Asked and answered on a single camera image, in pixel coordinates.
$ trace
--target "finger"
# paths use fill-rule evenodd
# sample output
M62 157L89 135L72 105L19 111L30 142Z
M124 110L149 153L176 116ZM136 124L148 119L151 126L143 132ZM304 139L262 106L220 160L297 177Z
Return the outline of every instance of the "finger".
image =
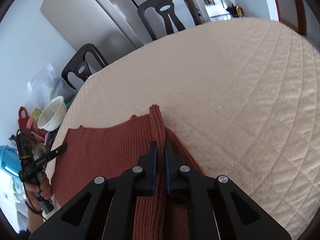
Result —
M42 192L40 193L40 195L41 195L44 199L46 199L46 200L52 198L53 193L52 193L51 187L49 187L49 188L47 188L46 190L42 191Z
M41 173L41 177L42 177L42 180L45 180L45 179L48 178L48 177L47 177L47 174L45 174L45 172L44 172L44 173Z
M46 190L47 188L50 187L50 184L49 184L49 179L45 179L41 182L40 184L40 189L43 191L43 190Z
M40 192L40 188L36 184L26 183L25 186L26 186L26 191L33 192L33 193Z

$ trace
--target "chair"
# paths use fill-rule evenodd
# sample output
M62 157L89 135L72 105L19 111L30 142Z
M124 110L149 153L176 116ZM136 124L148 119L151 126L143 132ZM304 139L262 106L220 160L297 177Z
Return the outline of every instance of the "chair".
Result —
M102 68L108 66L107 61L104 59L100 51L93 44L85 44L83 45L73 56L73 58L68 62L65 68L62 71L61 77L67 82L67 84L76 89L68 79L68 74L73 72L78 78L81 78L84 82L92 75L89 65L85 60L85 55L90 52L96 58L98 63Z
M196 26L200 25L193 1L192 0L185 0L185 2L188 5L188 9L192 15L192 18L193 18L193 21L195 22L195 25ZM162 7L168 6L168 5L170 6L169 8L162 10L162 11L160 10ZM148 30L151 38L153 39L153 41L156 41L157 37L156 37L155 33L152 31L146 17L144 16L145 10L149 7L153 7L156 10L156 12L163 18L165 30L168 35L174 33L170 18L179 32L186 29L184 27L184 25L182 24L182 22L178 19L178 17L174 13L174 3L172 2L172 0L146 0L144 3L139 5L138 14L139 14L143 24L145 25L146 29Z

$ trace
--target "person's hand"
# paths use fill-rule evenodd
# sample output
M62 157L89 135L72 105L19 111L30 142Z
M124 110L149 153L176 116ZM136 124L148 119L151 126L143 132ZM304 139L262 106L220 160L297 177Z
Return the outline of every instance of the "person's hand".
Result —
M52 196L53 196L52 188L51 188L51 185L49 183L49 179L48 179L47 175L45 173L42 173L41 176L42 176L42 182L40 184L40 187L37 186L36 184L31 184L31 183L26 183L25 184L25 186L26 186L26 194L28 194L28 196L30 198L30 201L32 202L32 204L35 207L35 209L38 210L38 211L40 211L42 208L41 208L40 203L36 199L35 193L39 193L40 190L41 190L40 195L45 200L48 200L48 199L52 198ZM32 207L32 205L29 202L27 196L26 196L26 198L27 198L28 205L30 207Z

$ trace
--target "blue bucket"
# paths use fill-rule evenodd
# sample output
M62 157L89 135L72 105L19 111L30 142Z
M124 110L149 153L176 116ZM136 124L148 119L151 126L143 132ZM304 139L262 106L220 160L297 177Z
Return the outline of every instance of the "blue bucket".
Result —
M21 164L17 150L9 146L0 146L0 162L1 169L13 177L19 179L19 171L21 171Z

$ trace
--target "ribbed fabric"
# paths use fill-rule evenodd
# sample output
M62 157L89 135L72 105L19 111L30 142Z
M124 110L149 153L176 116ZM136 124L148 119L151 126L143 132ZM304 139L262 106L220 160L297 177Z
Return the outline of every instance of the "ribbed fabric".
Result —
M132 116L114 127L81 126L68 130L65 137L68 149L57 158L51 180L59 205L68 202L96 176L117 177L135 166L138 158L148 153L151 140L155 140L158 147L156 193L153 197L137 198L133 239L188 239L185 206L167 201L166 207L165 141L172 142L173 151L183 156L186 165L201 169L175 134L164 126L157 105L150 107L149 114ZM168 226L164 229L165 217Z

